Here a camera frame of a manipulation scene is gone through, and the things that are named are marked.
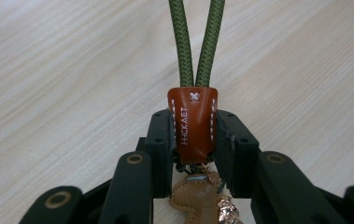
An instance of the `white x-shaped logo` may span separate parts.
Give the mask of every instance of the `white x-shaped logo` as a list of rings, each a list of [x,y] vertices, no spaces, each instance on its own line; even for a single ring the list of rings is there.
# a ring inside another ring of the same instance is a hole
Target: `white x-shaped logo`
[[[191,91],[191,101],[199,101],[200,93]]]

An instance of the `brown leather charm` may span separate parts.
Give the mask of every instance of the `brown leather charm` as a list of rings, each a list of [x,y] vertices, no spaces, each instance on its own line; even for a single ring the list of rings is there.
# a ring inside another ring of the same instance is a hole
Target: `brown leather charm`
[[[177,153],[182,164],[207,163],[215,150],[218,92],[209,87],[181,87],[168,92]]]
[[[217,172],[188,175],[173,186],[170,205],[188,212],[185,224],[219,224],[218,186],[220,178]]]

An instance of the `gold metallic object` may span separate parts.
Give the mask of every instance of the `gold metallic object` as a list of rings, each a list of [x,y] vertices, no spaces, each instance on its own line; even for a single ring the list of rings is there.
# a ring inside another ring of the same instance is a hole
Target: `gold metallic object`
[[[231,197],[222,197],[218,202],[219,208],[219,223],[220,224],[243,224],[240,220],[240,213],[232,204]]]

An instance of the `olive green strap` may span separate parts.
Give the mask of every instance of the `olive green strap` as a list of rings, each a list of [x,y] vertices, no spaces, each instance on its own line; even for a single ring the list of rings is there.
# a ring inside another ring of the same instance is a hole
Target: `olive green strap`
[[[224,0],[211,0],[203,46],[200,52],[199,65],[197,68],[197,87],[209,86],[209,79],[211,77],[212,63],[214,62],[215,50],[217,48],[224,6]]]
[[[193,65],[191,63],[191,41],[186,23],[183,0],[169,0],[171,19],[177,42],[177,59],[181,87],[194,86]]]

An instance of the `light wood table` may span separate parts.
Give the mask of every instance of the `light wood table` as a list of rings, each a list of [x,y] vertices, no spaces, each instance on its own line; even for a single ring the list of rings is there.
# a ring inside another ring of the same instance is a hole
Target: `light wood table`
[[[194,68],[208,6],[185,1]],[[0,0],[0,223],[108,180],[178,83],[167,1]],[[354,1],[227,1],[211,86],[262,150],[337,195],[354,185]],[[184,221],[167,200],[154,216]]]

